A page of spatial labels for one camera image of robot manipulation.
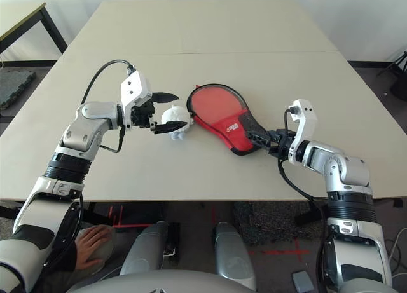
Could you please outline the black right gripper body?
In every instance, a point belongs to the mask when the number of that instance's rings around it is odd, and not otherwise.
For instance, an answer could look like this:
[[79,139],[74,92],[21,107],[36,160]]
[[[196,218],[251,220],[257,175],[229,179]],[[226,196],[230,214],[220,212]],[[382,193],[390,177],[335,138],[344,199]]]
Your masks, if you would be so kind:
[[288,156],[289,148],[294,140],[294,131],[285,129],[270,130],[270,148],[268,153],[272,156]]

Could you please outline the person bare hand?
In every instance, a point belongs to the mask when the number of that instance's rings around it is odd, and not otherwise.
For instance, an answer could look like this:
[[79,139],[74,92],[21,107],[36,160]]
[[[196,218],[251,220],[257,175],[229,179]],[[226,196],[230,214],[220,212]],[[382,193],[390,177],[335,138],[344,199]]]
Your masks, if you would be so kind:
[[100,258],[92,258],[92,254],[101,248],[112,237],[112,230],[105,225],[98,225],[86,229],[76,239],[76,266],[75,270],[84,270],[103,262]]

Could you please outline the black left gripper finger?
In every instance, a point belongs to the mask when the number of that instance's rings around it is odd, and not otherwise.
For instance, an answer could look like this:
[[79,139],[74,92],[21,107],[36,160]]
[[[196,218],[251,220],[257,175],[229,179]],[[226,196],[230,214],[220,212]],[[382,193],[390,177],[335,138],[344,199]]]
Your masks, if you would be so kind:
[[163,134],[163,133],[172,133],[180,128],[183,128],[187,125],[185,121],[168,121],[164,124],[155,124],[153,133],[154,134]]
[[169,103],[178,100],[179,97],[172,93],[155,92],[152,93],[151,100],[156,103]]

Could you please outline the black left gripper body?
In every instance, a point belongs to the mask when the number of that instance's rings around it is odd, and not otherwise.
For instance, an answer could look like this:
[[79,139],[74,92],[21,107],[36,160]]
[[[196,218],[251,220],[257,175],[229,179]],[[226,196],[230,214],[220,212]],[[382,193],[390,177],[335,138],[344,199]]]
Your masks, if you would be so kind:
[[143,103],[143,105],[133,106],[131,108],[130,119],[133,126],[154,130],[156,126],[156,122],[153,119],[154,113],[154,102],[152,99],[149,99],[147,102]]

